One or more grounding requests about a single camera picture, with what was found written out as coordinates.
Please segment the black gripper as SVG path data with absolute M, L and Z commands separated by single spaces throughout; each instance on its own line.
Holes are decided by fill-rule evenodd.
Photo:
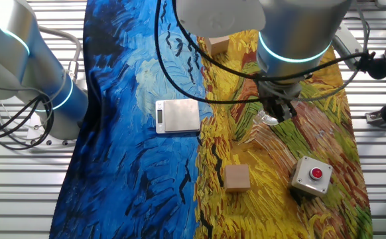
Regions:
M 278 96 L 269 96 L 263 98 L 261 103 L 264 110 L 277 121 L 284 122 L 296 116 L 296 110 L 290 100 Z

